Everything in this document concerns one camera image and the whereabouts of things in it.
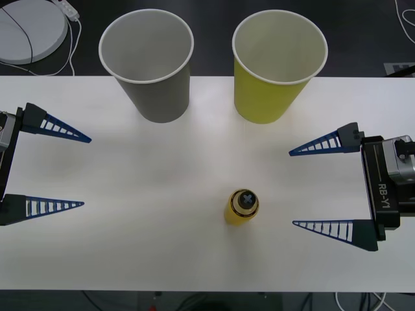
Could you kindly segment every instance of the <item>cup rim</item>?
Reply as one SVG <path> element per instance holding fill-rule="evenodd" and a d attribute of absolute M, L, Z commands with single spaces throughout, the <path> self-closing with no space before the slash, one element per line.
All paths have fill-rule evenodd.
<path fill-rule="evenodd" d="M 105 63 L 104 58 L 102 57 L 102 43 L 105 39 L 106 34 L 108 33 L 108 31 L 121 19 L 125 18 L 126 16 L 132 15 L 132 14 L 136 14 L 138 12 L 144 12 L 144 11 L 152 11 L 152 12 L 162 12 L 164 14 L 170 15 L 175 17 L 176 19 L 178 19 L 178 21 L 180 21 L 184 27 L 187 29 L 187 31 L 189 32 L 190 35 L 190 40 L 191 40 L 191 46 L 190 46 L 190 51 L 189 51 L 189 55 L 187 55 L 187 58 L 185 59 L 185 61 L 183 62 L 182 65 L 179 66 L 179 68 L 177 68 L 176 70 L 174 70 L 173 72 L 169 73 L 166 76 L 163 76 L 161 78 L 157 78 L 157 79 L 153 79 L 153 80 L 146 80 L 146 81 L 140 81 L 140 80 L 131 80 L 131 79 L 127 79 L 124 78 L 118 74 L 116 74 L 115 72 L 113 72 Z M 174 76 L 176 73 L 178 73 L 179 71 L 181 71 L 189 62 L 190 57 L 193 54 L 193 49 L 195 48 L 195 40 L 193 38 L 193 33 L 192 30 L 190 29 L 189 25 L 179 16 L 177 16 L 176 14 L 173 14 L 169 11 L 165 11 L 165 10 L 159 10 L 157 8 L 146 8 L 143 10 L 135 10 L 132 12 L 129 12 L 127 14 L 124 14 L 122 16 L 120 16 L 119 18 L 117 18 L 115 21 L 113 21 L 112 23 L 110 23 L 105 31 L 102 33 L 102 36 L 99 40 L 99 46 L 98 46 L 98 54 L 99 54 L 99 60 L 101 61 L 102 66 L 104 66 L 105 70 L 107 70 L 107 72 L 109 72 L 112 76 L 116 77 L 117 79 L 120 79 L 121 81 L 124 82 L 128 82 L 128 83 L 132 83 L 132 84 L 151 84 L 151 83 L 156 83 L 156 82 L 161 82 L 164 81 L 172 76 Z"/>
<path fill-rule="evenodd" d="M 247 68 L 247 66 L 245 66 L 242 63 L 242 61 L 239 59 L 239 56 L 238 56 L 238 54 L 236 52 L 236 48 L 235 48 L 236 35 L 237 35 L 239 29 L 242 27 L 242 25 L 244 25 L 248 20 L 250 20 L 251 18 L 253 18 L 255 16 L 258 16 L 258 15 L 261 15 L 261 14 L 264 14 L 264 13 L 267 13 L 267 12 L 279 12 L 279 13 L 286 13 L 286 14 L 289 14 L 289 15 L 294 15 L 296 17 L 299 17 L 299 18 L 303 19 L 308 24 L 310 24 L 312 27 L 314 27 L 314 29 L 317 30 L 317 33 L 320 35 L 320 37 L 322 38 L 323 43 L 324 43 L 324 59 L 323 59 L 323 62 L 321 64 L 321 66 L 314 73 L 312 73 L 311 75 L 309 75 L 309 76 L 307 76 L 307 77 L 305 77 L 305 78 L 303 78 L 301 80 L 290 81 L 290 82 L 278 82 L 278 81 L 269 80 L 269 79 L 263 78 L 262 76 L 257 75 L 253 71 L 249 70 L 249 68 Z M 316 26 L 316 24 L 314 24 L 308 18 L 306 18 L 306 17 L 304 17 L 302 15 L 299 15 L 297 13 L 294 13 L 294 12 L 291 12 L 291 11 L 286 11 L 286 10 L 265 10 L 265 11 L 260 11 L 260 12 L 257 12 L 255 14 L 252 14 L 252 15 L 248 16 L 247 18 L 245 18 L 243 21 L 241 21 L 239 23 L 238 27 L 235 29 L 235 32 L 233 33 L 233 37 L 232 37 L 232 50 L 233 50 L 233 55 L 234 55 L 235 59 L 238 61 L 239 65 L 241 65 L 241 67 L 247 73 L 249 73 L 250 75 L 252 75 L 255 78 L 260 79 L 260 80 L 262 80 L 264 82 L 271 83 L 271 84 L 276 84 L 278 86 L 292 86 L 292 85 L 300 84 L 302 82 L 306 82 L 306 81 L 310 80 L 311 78 L 315 77 L 323 69 L 323 67 L 325 66 L 325 64 L 327 62 L 327 56 L 328 56 L 329 48 L 327 46 L 327 41 L 326 41 L 326 38 L 323 35 L 323 32 Z"/>

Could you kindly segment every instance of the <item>black bottle cap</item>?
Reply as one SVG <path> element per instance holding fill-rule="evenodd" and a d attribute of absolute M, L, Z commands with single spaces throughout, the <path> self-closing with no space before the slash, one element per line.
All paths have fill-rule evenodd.
<path fill-rule="evenodd" d="M 253 192 L 245 190 L 239 195 L 238 203 L 243 209 L 251 209 L 254 207 L 257 198 Z"/>

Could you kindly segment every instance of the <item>black floor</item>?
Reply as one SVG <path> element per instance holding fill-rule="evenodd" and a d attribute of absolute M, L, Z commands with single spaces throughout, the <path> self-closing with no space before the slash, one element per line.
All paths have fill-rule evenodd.
<path fill-rule="evenodd" d="M 182 308 L 179 306 L 188 297 Z M 368 309 L 362 294 L 343 293 L 338 300 L 344 310 Z M 386 303 L 396 311 L 415 309 L 415 297 L 387 294 Z M 371 294 L 372 310 L 378 300 Z M 86 292 L 81 291 L 0 291 L 0 308 L 7 311 L 334 311 L 339 310 L 333 293 L 204 293 L 163 292 L 154 299 L 153 292 Z M 384 305 L 379 311 L 387 311 Z"/>
<path fill-rule="evenodd" d="M 413 0 L 397 0 L 399 10 L 415 8 Z M 0 0 L 0 5 L 11 1 Z M 384 76 L 384 63 L 415 62 L 415 44 L 405 36 L 394 0 L 69 0 L 80 12 L 82 35 L 73 63 L 77 75 L 107 75 L 98 57 L 104 29 L 117 17 L 142 8 L 160 8 L 182 17 L 195 37 L 191 74 L 233 75 L 231 37 L 247 16 L 261 10 L 297 12 L 325 34 L 329 58 L 320 76 Z M 407 17 L 415 21 L 415 13 Z M 72 23 L 75 33 L 78 25 Z M 415 38 L 415 27 L 406 24 Z M 69 36 L 46 59 L 31 65 L 38 74 L 53 73 L 66 61 Z M 0 75 L 24 75 L 0 65 Z M 69 66 L 62 75 L 70 75 Z"/>

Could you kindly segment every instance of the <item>gray paper cup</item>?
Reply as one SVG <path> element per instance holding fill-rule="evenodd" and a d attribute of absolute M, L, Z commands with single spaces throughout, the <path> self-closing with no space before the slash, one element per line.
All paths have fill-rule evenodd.
<path fill-rule="evenodd" d="M 189 105 L 194 45 L 191 29 L 180 17 L 138 10 L 108 26 L 99 42 L 99 58 L 139 112 L 164 123 L 180 117 Z"/>

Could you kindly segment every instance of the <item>round white base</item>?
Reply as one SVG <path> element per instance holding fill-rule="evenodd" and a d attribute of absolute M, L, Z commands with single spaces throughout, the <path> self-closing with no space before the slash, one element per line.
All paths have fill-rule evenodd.
<path fill-rule="evenodd" d="M 66 37 L 66 18 L 51 2 L 19 0 L 4 9 L 29 36 L 33 62 L 52 54 Z M 0 61 L 14 65 L 30 63 L 30 45 L 26 35 L 3 10 L 0 10 Z"/>

